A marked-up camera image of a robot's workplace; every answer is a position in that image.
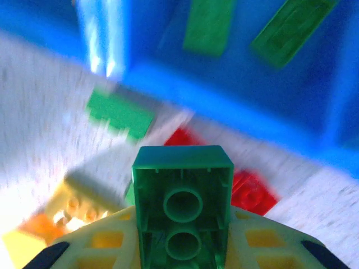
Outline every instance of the green lego tile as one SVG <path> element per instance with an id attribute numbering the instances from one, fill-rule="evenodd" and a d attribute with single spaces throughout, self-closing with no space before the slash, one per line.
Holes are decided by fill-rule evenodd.
<path id="1" fill-rule="evenodd" d="M 134 140 L 143 138 L 153 120 L 153 113 L 115 94 L 106 94 L 95 89 L 87 104 L 90 118 L 95 121 L 108 121 L 114 131 L 128 129 Z"/>
<path id="2" fill-rule="evenodd" d="M 127 204 L 129 206 L 135 205 L 135 193 L 134 193 L 134 183 L 133 182 L 130 183 L 130 186 L 127 190 L 127 193 L 125 195 L 125 201 L 127 202 Z"/>
<path id="3" fill-rule="evenodd" d="M 235 0 L 192 0 L 183 48 L 219 57 L 227 47 Z"/>
<path id="4" fill-rule="evenodd" d="M 336 0 L 288 0 L 252 47 L 276 68 L 284 67 L 336 4 Z"/>
<path id="5" fill-rule="evenodd" d="M 220 146 L 140 149 L 132 174 L 141 268 L 224 268 L 233 169 Z"/>

